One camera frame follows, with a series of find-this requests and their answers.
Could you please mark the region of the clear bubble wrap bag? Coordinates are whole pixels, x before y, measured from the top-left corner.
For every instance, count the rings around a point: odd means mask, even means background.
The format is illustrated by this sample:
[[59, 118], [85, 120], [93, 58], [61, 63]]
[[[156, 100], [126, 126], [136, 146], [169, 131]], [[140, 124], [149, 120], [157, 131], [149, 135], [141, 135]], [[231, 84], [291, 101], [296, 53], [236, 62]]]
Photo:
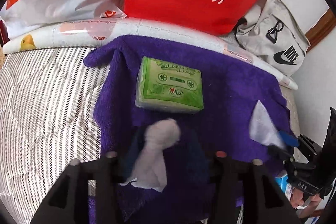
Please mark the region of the clear bubble wrap bag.
[[285, 143], [261, 101], [257, 101], [254, 107], [249, 122], [249, 137], [264, 146], [275, 145], [285, 149]]

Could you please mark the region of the white tissue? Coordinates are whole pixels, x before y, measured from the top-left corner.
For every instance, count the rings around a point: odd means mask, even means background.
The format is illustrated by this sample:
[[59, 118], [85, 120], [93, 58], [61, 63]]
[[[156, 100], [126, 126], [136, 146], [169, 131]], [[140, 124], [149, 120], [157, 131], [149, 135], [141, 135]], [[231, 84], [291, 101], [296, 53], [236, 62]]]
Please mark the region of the white tissue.
[[177, 144], [180, 137], [177, 121], [170, 118], [139, 129], [121, 161], [120, 185], [162, 192], [167, 185], [163, 151]]

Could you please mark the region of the green tissue pack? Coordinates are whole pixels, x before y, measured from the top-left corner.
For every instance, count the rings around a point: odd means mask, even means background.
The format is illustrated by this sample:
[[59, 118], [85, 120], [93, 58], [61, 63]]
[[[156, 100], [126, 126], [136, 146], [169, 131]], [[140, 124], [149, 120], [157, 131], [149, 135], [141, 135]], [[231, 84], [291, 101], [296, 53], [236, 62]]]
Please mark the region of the green tissue pack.
[[198, 113], [204, 108], [201, 71], [143, 57], [137, 76], [135, 105], [170, 113]]

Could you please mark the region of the blue tissue box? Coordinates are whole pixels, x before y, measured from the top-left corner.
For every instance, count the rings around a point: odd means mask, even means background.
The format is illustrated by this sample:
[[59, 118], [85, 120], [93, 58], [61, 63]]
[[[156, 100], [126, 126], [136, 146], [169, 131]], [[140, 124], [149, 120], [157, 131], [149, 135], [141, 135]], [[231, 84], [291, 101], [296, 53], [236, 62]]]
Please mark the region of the blue tissue box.
[[276, 178], [276, 182], [278, 183], [281, 190], [284, 192], [285, 196], [288, 200], [291, 199], [292, 193], [294, 190], [294, 186], [292, 186], [288, 182], [288, 174], [285, 171], [282, 171]]

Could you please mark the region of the striped mattress pad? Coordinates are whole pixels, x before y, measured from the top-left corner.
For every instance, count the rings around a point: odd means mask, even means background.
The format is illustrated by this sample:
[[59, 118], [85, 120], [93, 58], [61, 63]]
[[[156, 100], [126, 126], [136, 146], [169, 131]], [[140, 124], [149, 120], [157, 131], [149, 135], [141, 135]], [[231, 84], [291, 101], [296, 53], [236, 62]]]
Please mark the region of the striped mattress pad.
[[108, 67], [86, 67], [89, 48], [8, 54], [1, 69], [1, 201], [29, 223], [73, 159], [100, 157], [93, 111]]

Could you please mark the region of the purple towel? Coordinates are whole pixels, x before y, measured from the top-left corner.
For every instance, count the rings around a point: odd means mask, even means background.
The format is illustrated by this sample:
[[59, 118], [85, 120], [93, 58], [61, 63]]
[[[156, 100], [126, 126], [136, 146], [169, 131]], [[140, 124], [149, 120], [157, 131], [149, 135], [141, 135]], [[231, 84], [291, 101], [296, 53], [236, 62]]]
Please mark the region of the purple towel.
[[[197, 114], [172, 114], [136, 107], [137, 75], [143, 57], [198, 69], [202, 74], [204, 108]], [[162, 192], [117, 188], [126, 223], [192, 223], [208, 217], [215, 186], [209, 180], [208, 159], [224, 151], [235, 160], [262, 160], [272, 176], [282, 163], [249, 137], [249, 122], [257, 102], [267, 109], [275, 127], [289, 132], [290, 113], [276, 78], [235, 58], [168, 40], [120, 36], [91, 51], [87, 67], [109, 66], [94, 107], [101, 129], [101, 153], [125, 153], [138, 129], [167, 118], [177, 121], [180, 141], [163, 152], [167, 186]]]

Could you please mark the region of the beige Nike waist bag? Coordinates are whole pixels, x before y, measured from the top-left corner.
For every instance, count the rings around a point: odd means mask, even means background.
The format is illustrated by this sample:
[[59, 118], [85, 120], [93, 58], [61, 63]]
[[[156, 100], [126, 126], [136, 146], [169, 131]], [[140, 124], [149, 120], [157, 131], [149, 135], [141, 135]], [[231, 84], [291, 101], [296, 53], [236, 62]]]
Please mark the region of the beige Nike waist bag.
[[283, 0], [258, 0], [237, 26], [236, 39], [288, 77], [298, 71], [310, 47]]

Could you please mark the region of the brown wooden door frame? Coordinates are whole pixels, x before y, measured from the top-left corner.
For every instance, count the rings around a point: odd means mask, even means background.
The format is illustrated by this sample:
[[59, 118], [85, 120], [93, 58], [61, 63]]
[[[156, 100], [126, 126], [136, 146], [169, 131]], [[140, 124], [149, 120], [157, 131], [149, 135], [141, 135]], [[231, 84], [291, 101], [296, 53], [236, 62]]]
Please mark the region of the brown wooden door frame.
[[322, 40], [334, 29], [335, 25], [335, 15], [331, 9], [328, 9], [319, 21], [305, 34], [310, 42], [310, 47], [307, 49], [307, 52], [311, 51], [315, 46], [322, 42]]

